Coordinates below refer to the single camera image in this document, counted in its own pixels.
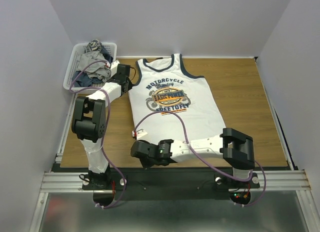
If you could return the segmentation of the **white printed tank top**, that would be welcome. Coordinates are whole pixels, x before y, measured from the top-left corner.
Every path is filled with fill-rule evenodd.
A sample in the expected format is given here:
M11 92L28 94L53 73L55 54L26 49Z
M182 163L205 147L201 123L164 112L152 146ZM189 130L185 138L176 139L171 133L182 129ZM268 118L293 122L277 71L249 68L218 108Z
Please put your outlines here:
M146 141L189 140L218 136L225 122L204 76L190 74L181 54L136 62L139 79L129 91L133 122Z

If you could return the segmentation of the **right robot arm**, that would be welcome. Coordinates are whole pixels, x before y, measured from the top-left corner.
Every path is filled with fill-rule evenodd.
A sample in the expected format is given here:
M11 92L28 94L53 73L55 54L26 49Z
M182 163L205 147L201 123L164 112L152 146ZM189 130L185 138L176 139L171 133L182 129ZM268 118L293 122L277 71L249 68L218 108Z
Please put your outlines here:
M232 128L224 128L222 134L192 141L165 139L158 144L144 140L147 132L137 132L137 140L130 149L132 157L138 158L143 168L167 166L194 158L210 168L206 158L219 158L232 166L229 175L217 168L214 171L228 177L232 185L241 187L251 181L255 168L253 138Z

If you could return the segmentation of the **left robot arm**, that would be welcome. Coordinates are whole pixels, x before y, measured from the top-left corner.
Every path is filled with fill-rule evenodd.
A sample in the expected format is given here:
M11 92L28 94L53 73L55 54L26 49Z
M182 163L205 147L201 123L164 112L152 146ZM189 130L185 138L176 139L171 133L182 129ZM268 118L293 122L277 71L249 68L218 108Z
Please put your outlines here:
M105 190L112 184L110 162L103 152L109 118L110 104L132 87L130 79L132 67L115 61L110 65L111 77L105 84L88 87L95 92L88 96L78 96L75 100L71 130L82 143L88 160L88 174L80 175L83 189Z

